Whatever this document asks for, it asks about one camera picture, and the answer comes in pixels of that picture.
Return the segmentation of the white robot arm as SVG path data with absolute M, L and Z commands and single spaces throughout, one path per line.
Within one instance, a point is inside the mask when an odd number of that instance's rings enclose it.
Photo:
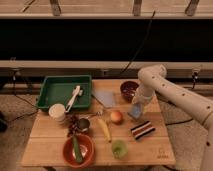
M 199 122 L 208 131 L 200 171 L 213 171 L 213 101 L 168 81 L 166 74 L 164 65 L 141 68 L 132 103 L 148 105 L 158 92 Z

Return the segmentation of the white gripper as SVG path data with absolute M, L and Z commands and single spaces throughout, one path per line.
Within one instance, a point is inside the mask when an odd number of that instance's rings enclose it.
M 148 105 L 154 96 L 154 90 L 150 87 L 140 84 L 135 91 L 132 104 L 139 108 L 140 112 L 144 111 L 144 107 Z

